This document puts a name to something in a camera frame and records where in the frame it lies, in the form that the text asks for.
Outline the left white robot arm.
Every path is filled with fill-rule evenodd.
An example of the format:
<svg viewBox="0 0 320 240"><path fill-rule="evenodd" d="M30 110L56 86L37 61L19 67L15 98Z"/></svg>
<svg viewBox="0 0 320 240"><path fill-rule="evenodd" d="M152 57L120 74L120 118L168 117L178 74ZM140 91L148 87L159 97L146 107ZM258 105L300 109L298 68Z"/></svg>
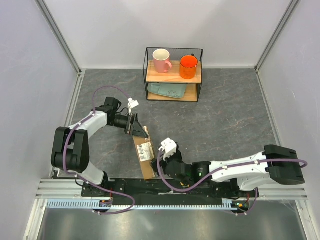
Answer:
<svg viewBox="0 0 320 240"><path fill-rule="evenodd" d="M118 111L122 103L114 97L107 97L103 105L93 108L81 121L57 128L51 165L67 174L74 174L86 184L92 184L92 191L99 197L106 196L110 191L109 178L90 161L89 139L105 126L120 128L127 135L147 139L149 135L140 124L138 115L132 112L138 105L138 101L129 98L128 113L123 115Z"/></svg>

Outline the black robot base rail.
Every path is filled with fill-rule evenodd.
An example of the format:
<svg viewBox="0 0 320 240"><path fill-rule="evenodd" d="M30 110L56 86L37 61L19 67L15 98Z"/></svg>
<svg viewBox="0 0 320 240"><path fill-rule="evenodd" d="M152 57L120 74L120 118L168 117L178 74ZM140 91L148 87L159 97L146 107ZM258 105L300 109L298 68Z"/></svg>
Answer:
<svg viewBox="0 0 320 240"><path fill-rule="evenodd" d="M106 183L112 193L102 191L87 183L82 185L82 197L112 197L115 205L131 205L132 200L115 192L134 198L135 205L219 205L223 199L238 200L240 198L258 198L256 190L242 191L236 186L237 181L203 182L188 192L176 192L167 187L161 179L114 178Z"/></svg>

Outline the teal rectangular plate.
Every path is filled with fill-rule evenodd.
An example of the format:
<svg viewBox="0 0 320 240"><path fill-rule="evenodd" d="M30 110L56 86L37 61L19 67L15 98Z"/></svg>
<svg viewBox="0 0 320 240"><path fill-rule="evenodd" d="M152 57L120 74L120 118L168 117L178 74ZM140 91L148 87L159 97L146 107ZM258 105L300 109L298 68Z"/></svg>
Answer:
<svg viewBox="0 0 320 240"><path fill-rule="evenodd" d="M187 85L179 83L149 83L147 90L159 96L181 99L186 92Z"/></svg>

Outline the brown cardboard express box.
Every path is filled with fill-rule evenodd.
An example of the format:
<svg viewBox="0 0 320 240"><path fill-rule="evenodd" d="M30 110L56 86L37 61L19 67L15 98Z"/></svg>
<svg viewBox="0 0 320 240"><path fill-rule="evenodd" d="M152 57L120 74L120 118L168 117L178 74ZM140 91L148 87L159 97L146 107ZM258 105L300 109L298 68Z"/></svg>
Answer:
<svg viewBox="0 0 320 240"><path fill-rule="evenodd" d="M144 137L133 137L133 142L135 145L135 150L140 163L141 172L144 180L150 180L156 177L155 171L152 168L152 161L156 158L154 146L149 134L147 126L143 129L149 135L148 138Z"/></svg>

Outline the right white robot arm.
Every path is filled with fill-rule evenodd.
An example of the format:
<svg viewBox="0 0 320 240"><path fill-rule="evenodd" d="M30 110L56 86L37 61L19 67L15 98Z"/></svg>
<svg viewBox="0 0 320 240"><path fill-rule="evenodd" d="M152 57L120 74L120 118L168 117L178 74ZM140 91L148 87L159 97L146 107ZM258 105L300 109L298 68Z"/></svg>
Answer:
<svg viewBox="0 0 320 240"><path fill-rule="evenodd" d="M270 144L254 155L227 161L202 161L187 164L179 145L160 147L151 162L153 171L171 190L186 193L209 184L232 181L229 191L235 197L253 191L261 185L278 183L284 186L305 183L302 169L305 160L293 149Z"/></svg>

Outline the pink ceramic mug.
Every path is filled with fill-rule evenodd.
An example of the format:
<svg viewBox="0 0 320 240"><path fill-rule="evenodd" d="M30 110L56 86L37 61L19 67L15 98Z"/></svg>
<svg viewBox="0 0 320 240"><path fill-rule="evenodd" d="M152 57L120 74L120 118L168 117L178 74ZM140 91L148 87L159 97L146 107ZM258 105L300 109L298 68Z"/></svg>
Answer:
<svg viewBox="0 0 320 240"><path fill-rule="evenodd" d="M172 69L172 63L170 62L170 52L166 49L160 48L153 52L153 63L155 70L164 74Z"/></svg>

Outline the orange glass cup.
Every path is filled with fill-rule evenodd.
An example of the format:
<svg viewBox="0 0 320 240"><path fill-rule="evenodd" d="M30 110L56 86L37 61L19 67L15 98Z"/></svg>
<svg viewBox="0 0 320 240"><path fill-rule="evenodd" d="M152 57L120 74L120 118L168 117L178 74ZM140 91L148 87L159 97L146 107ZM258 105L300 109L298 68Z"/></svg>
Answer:
<svg viewBox="0 0 320 240"><path fill-rule="evenodd" d="M180 59L179 74L183 79L190 80L196 75L198 59L194 54L185 55Z"/></svg>

